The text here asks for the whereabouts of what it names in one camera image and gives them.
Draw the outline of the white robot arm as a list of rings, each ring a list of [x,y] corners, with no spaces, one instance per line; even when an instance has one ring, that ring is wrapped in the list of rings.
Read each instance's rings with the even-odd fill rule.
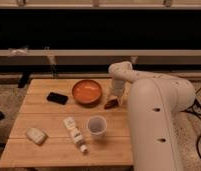
[[[193,84],[177,76],[112,64],[110,93],[127,98],[134,171],[184,171],[172,116],[195,100]]]

